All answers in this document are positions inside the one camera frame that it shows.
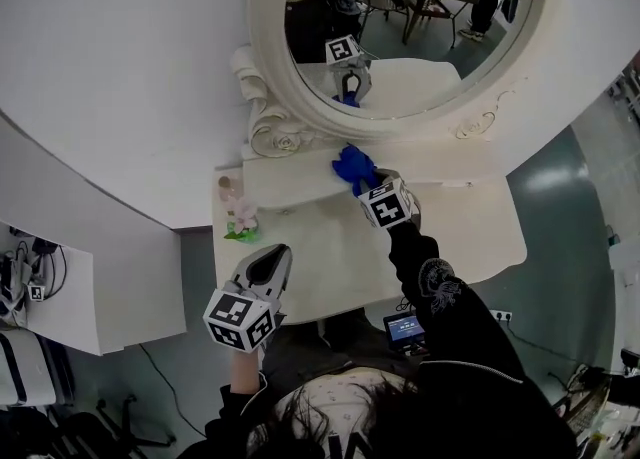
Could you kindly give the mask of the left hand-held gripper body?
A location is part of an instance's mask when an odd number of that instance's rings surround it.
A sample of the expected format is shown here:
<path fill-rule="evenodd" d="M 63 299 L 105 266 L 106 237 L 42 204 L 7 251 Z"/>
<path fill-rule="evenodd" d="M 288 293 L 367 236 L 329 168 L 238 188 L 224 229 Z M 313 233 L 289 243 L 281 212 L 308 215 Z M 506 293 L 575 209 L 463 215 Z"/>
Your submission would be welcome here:
<path fill-rule="evenodd" d="M 286 282 L 243 285 L 228 280 L 213 291 L 203 315 L 211 338 L 236 351 L 255 351 L 284 320 L 280 297 L 285 290 Z"/>

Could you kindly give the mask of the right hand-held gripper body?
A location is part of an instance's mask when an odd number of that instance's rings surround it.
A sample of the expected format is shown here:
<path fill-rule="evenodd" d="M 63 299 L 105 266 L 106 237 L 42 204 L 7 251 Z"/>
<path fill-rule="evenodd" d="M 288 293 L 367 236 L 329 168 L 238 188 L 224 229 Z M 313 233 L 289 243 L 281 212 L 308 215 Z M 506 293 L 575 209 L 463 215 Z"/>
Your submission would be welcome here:
<path fill-rule="evenodd" d="M 393 178 L 358 197 L 365 216 L 375 228 L 389 229 L 407 221 L 417 223 L 419 206 L 401 178 Z"/>

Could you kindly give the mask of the blue cloth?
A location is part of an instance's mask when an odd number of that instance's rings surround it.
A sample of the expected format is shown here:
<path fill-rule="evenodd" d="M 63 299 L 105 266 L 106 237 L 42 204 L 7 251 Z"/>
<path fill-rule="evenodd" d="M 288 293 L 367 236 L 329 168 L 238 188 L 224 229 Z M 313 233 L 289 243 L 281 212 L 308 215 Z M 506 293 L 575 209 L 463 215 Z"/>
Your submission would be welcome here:
<path fill-rule="evenodd" d="M 371 158 L 353 144 L 347 144 L 332 161 L 335 174 L 345 181 L 355 197 L 380 185 L 376 165 Z"/>

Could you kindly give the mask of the person's right forearm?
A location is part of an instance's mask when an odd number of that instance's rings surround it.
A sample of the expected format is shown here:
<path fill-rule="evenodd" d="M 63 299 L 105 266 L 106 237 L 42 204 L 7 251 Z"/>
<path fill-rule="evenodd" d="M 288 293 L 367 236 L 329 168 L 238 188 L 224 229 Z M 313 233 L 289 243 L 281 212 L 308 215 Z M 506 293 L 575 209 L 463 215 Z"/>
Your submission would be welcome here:
<path fill-rule="evenodd" d="M 421 234 L 410 221 L 390 228 L 389 235 L 389 259 L 425 331 L 451 332 L 492 319 L 478 295 L 441 258 L 434 238 Z"/>

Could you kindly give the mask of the person's left forearm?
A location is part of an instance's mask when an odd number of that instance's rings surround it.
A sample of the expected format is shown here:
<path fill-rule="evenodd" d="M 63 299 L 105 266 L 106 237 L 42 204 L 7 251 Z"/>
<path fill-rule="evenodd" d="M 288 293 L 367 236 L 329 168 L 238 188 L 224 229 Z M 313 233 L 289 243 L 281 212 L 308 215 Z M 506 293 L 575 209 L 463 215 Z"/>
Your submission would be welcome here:
<path fill-rule="evenodd" d="M 231 355 L 230 392 L 239 395 L 255 395 L 262 385 L 260 352 L 233 351 Z"/>

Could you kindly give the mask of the white dressing table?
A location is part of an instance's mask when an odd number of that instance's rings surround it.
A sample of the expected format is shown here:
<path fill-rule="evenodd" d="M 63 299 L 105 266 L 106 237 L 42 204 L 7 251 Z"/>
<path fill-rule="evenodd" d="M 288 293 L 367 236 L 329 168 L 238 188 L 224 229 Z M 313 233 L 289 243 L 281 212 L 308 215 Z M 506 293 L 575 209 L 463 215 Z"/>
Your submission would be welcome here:
<path fill-rule="evenodd" d="M 216 276 L 231 278 L 249 254 L 273 244 L 291 247 L 293 264 L 281 297 L 286 323 L 299 324 L 391 300 L 401 294 L 388 259 L 389 235 L 371 226 L 348 185 L 335 175 L 259 186 L 242 169 L 226 177 L 244 185 L 257 209 L 258 238 L 228 238 L 230 217 L 219 190 L 212 190 Z M 469 284 L 521 264 L 527 247 L 506 179 L 467 186 L 411 183 L 421 206 L 423 234 L 436 239 L 441 256 Z"/>

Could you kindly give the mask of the teal vase with flowers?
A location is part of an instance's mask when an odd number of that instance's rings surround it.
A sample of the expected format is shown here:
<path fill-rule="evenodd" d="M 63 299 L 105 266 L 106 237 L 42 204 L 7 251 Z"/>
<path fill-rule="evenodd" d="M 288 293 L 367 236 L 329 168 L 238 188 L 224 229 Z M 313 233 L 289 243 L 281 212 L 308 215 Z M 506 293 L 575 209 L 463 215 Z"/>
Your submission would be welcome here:
<path fill-rule="evenodd" d="M 225 211 L 227 240 L 257 242 L 260 236 L 257 208 L 245 197 L 240 179 L 221 176 L 218 195 Z"/>

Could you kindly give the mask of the black screen device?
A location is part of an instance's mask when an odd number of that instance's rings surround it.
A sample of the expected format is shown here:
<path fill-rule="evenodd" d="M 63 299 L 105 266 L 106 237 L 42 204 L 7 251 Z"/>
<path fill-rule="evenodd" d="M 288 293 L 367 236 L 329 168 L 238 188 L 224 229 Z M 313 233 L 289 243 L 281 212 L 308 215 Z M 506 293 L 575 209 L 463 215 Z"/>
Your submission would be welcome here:
<path fill-rule="evenodd" d="M 396 351 L 422 347 L 424 329 L 415 314 L 403 312 L 383 318 L 389 346 Z"/>

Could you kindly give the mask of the white side desk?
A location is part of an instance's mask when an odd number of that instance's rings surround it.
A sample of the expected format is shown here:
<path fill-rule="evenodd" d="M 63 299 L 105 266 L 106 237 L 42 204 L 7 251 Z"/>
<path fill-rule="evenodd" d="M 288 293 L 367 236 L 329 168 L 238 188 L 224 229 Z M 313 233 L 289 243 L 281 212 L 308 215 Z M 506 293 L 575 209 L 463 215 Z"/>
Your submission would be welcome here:
<path fill-rule="evenodd" d="M 10 253 L 25 255 L 34 273 L 46 282 L 44 300 L 28 304 L 28 323 L 21 329 L 99 353 L 93 256 L 0 221 L 0 258 Z"/>

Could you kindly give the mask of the white carved oval mirror unit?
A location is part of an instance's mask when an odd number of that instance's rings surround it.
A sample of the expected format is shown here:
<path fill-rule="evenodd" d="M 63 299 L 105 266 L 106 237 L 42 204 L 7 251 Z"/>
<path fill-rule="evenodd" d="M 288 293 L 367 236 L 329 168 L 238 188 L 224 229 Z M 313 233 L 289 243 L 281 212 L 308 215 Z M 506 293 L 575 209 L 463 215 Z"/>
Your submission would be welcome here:
<path fill-rule="evenodd" d="M 284 0 L 247 0 L 250 43 L 231 65 L 252 103 L 250 154 L 242 168 L 248 196 L 284 209 L 347 188 L 332 171 L 353 142 L 412 183 L 465 185 L 499 174 L 487 130 L 493 110 L 437 131 L 452 111 L 523 54 L 544 0 L 526 0 L 516 25 L 467 77 L 456 66 L 412 55 L 364 27 L 365 40 L 329 42 L 322 63 L 299 63 L 286 41 Z"/>

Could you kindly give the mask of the black office chair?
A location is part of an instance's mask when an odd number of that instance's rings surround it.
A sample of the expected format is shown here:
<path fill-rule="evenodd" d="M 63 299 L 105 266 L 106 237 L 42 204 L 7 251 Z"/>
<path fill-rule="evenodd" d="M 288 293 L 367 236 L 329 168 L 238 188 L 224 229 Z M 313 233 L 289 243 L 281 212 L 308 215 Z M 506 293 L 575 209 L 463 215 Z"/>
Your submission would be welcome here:
<path fill-rule="evenodd" d="M 98 415 L 80 412 L 65 417 L 57 432 L 75 451 L 72 459 L 149 459 L 143 448 L 171 448 L 177 439 L 169 433 L 163 441 L 141 438 L 133 433 L 131 405 L 136 401 L 135 395 L 124 399 L 120 423 L 107 414 L 104 399 L 96 404 Z"/>

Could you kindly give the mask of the gray spare gripper device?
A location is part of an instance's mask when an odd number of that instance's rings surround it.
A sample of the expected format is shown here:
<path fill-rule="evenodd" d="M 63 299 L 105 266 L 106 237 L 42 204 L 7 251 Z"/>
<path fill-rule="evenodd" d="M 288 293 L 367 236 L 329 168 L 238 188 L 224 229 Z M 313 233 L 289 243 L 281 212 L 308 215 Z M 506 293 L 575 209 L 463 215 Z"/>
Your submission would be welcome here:
<path fill-rule="evenodd" d="M 0 322 L 25 328 L 29 303 L 42 302 L 46 282 L 35 274 L 25 255 L 5 254 L 0 258 Z"/>

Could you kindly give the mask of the person's black jacket torso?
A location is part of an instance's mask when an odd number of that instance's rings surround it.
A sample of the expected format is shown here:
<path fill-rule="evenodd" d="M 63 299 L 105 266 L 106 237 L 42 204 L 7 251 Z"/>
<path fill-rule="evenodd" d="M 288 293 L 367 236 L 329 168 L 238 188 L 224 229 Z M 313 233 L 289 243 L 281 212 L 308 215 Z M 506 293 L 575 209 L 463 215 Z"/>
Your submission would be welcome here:
<path fill-rule="evenodd" d="M 282 329 L 260 391 L 224 386 L 218 417 L 179 459 L 575 459 L 493 317 L 426 338 L 415 364 L 360 310 Z"/>

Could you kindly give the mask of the white work desk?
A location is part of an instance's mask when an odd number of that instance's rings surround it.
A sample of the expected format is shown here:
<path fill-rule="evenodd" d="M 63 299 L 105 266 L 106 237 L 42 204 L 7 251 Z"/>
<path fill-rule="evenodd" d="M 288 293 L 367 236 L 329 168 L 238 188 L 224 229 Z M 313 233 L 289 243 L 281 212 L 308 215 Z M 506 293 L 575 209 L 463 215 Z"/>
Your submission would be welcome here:
<path fill-rule="evenodd" d="M 614 274 L 615 324 L 611 367 L 623 369 L 623 348 L 640 354 L 640 235 L 609 249 Z"/>

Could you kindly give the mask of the wicker chair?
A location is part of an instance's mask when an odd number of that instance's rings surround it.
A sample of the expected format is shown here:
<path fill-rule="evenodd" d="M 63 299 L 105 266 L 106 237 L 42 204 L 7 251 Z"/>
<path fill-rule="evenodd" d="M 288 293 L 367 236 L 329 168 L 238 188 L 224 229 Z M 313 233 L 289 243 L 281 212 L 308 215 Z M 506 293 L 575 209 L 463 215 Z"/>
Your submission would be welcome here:
<path fill-rule="evenodd" d="M 608 400 L 612 374 L 600 367 L 580 364 L 567 382 L 552 372 L 548 376 L 562 388 L 562 397 L 552 407 L 574 434 L 580 456 Z"/>

